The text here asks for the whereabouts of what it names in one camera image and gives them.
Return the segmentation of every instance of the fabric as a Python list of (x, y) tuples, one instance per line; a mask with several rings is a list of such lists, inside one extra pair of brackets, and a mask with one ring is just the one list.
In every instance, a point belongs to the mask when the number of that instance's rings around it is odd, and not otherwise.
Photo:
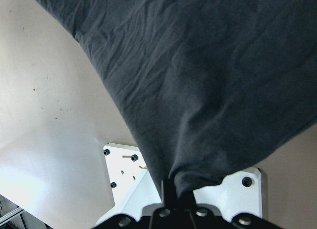
[(317, 0), (36, 0), (78, 41), (160, 191), (263, 160), (317, 119)]

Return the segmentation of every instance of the metal plate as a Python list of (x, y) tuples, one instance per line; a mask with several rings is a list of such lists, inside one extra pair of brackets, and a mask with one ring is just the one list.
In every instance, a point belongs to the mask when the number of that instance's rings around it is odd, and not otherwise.
[[(113, 154), (113, 161), (108, 158), (110, 155), (106, 156), (109, 177), (111, 180), (121, 180), (120, 183), (124, 185), (124, 188), (118, 191), (116, 188), (113, 189), (116, 206), (103, 215), (97, 224), (119, 213), (131, 215), (139, 220), (143, 207), (160, 203), (153, 180), (148, 171), (137, 169), (137, 164), (127, 165), (131, 173), (137, 174), (141, 170), (135, 182), (131, 180), (131, 174), (126, 177), (119, 175), (120, 167), (124, 166), (123, 163), (127, 163), (123, 161), (122, 155), (138, 152), (137, 147), (109, 144), (104, 147), (104, 149), (106, 148), (112, 149), (111, 154)], [(252, 180), (251, 186), (245, 187), (242, 184), (244, 177), (249, 177)], [(197, 204), (216, 206), (221, 211), (222, 217), (229, 222), (235, 215), (242, 212), (262, 217), (261, 173), (257, 168), (251, 167), (228, 175), (221, 185), (206, 186), (194, 190), (194, 195)]]
[[(144, 168), (146, 164), (138, 147), (109, 143), (104, 146), (105, 149), (110, 150), (110, 154), (105, 156), (105, 159), (110, 182), (115, 182), (117, 185), (112, 189), (112, 193), (114, 203), (118, 205), (139, 176), (142, 170), (140, 167)], [(122, 157), (134, 154), (138, 156), (135, 162), (130, 158)]]

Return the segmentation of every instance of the metal rod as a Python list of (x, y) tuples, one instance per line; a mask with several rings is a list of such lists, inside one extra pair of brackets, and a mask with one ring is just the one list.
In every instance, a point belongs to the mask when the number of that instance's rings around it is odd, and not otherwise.
[(21, 221), (22, 221), (22, 223), (23, 223), (24, 229), (28, 229), (28, 227), (27, 227), (26, 224), (25, 224), (25, 220), (24, 220), (24, 218), (23, 218), (23, 216), (22, 216), (22, 213), (20, 214), (20, 217), (21, 217)]
[(17, 208), (8, 214), (5, 214), (3, 217), (0, 218), (0, 227), (23, 212), (24, 210), (22, 208)]
[(165, 208), (177, 208), (177, 194), (174, 181), (172, 179), (163, 179), (161, 183), (162, 203)]

